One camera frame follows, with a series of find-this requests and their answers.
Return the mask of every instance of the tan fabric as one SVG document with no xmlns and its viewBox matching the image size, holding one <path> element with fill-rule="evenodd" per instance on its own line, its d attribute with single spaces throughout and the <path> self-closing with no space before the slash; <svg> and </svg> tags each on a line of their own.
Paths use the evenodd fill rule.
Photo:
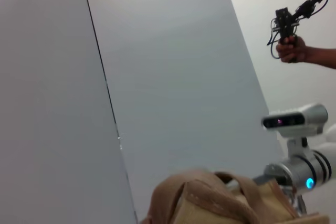
<svg viewBox="0 0 336 224">
<path fill-rule="evenodd" d="M 239 187 L 228 189 L 232 179 Z M 327 224 L 326 216 L 299 218 L 276 181 L 257 186 L 229 173 L 191 170 L 170 176 L 154 190 L 141 224 Z"/>
</svg>

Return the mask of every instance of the blue led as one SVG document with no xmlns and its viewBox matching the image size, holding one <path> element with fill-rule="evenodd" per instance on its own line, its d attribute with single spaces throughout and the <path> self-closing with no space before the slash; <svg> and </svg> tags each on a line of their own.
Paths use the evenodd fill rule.
<svg viewBox="0 0 336 224">
<path fill-rule="evenodd" d="M 314 187 L 314 180 L 312 178 L 308 178 L 306 181 L 306 186 L 308 189 L 311 189 Z"/>
</svg>

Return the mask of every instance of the white panel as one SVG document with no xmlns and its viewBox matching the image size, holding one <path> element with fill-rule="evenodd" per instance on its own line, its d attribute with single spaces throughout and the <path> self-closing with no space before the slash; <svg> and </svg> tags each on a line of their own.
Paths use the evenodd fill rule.
<svg viewBox="0 0 336 224">
<path fill-rule="evenodd" d="M 266 43 L 270 36 L 270 21 L 275 10 L 288 7 L 291 12 L 306 0 L 232 0 L 243 35 L 255 67 L 262 92 L 270 110 L 288 109 L 312 102 L 321 102 L 328 110 L 326 129 L 336 123 L 336 70 L 305 63 L 285 64 L 274 60 Z M 313 47 L 336 47 L 336 0 L 329 0 L 324 10 L 301 21 L 297 34 Z M 285 152 L 286 141 L 279 138 Z M 319 136 L 309 139 L 311 146 L 324 142 Z M 309 212 L 329 214 L 336 223 L 334 195 L 336 182 L 304 195 Z"/>
<path fill-rule="evenodd" d="M 0 0 L 0 223 L 135 224 L 86 0 Z"/>
<path fill-rule="evenodd" d="M 89 0 L 135 208 L 188 167 L 261 173 L 280 157 L 230 0 Z"/>
</svg>

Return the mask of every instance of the robotic arm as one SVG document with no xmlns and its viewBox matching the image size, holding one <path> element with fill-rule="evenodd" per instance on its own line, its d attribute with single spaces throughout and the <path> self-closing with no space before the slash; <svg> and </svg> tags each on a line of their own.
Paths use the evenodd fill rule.
<svg viewBox="0 0 336 224">
<path fill-rule="evenodd" d="M 276 18 L 271 21 L 271 38 L 267 44 L 268 46 L 271 45 L 271 54 L 273 58 L 279 59 L 273 54 L 273 44 L 277 41 L 283 44 L 285 38 L 294 36 L 300 20 L 310 18 L 327 5 L 328 0 L 326 0 L 325 4 L 320 9 L 315 11 L 316 4 L 321 3 L 322 1 L 323 0 L 307 0 L 297 8 L 293 15 L 287 8 L 276 10 Z"/>
</svg>

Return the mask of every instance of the human hand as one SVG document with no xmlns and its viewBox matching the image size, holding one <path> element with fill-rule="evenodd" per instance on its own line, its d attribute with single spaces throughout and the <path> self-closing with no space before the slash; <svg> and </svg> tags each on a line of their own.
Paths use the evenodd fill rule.
<svg viewBox="0 0 336 224">
<path fill-rule="evenodd" d="M 295 46 L 295 38 L 290 36 L 284 39 L 284 44 L 278 44 L 276 49 L 282 62 L 294 63 L 303 62 L 307 57 L 307 46 L 301 37 L 297 38 Z"/>
</svg>

